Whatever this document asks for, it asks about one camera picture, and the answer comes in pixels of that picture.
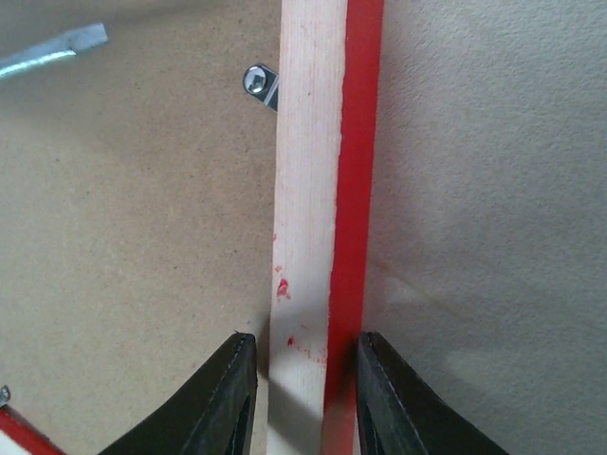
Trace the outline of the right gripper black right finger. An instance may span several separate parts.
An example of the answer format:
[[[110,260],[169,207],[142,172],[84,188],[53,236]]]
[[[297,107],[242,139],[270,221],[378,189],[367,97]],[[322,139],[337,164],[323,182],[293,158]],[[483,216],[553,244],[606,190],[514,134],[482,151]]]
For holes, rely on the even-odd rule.
[[[361,453],[506,455],[445,403],[380,333],[360,333],[357,352]]]

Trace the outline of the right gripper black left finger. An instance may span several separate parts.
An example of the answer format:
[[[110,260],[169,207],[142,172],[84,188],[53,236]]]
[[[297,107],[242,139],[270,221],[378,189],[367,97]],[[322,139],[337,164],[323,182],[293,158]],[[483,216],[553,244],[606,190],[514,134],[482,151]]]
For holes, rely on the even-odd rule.
[[[162,406],[103,454],[249,454],[257,394],[255,336],[234,333]]]

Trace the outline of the red wooden picture frame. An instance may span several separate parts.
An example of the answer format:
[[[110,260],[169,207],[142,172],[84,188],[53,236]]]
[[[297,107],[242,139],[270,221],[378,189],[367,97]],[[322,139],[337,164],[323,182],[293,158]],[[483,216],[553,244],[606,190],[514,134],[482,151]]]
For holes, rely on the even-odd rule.
[[[270,301],[259,333],[262,372],[252,450],[256,454],[345,454],[347,412],[324,406],[334,354],[327,340],[335,240],[344,1],[276,1],[281,7],[275,125]]]

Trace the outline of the yellow handled screwdriver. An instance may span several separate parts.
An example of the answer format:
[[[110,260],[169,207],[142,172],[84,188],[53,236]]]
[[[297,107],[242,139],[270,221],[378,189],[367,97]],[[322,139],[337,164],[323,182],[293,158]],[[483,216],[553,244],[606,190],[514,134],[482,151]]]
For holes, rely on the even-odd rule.
[[[1,59],[1,78],[6,79],[39,66],[76,57],[107,42],[108,36],[103,23],[67,30],[38,45],[32,45],[3,57]]]

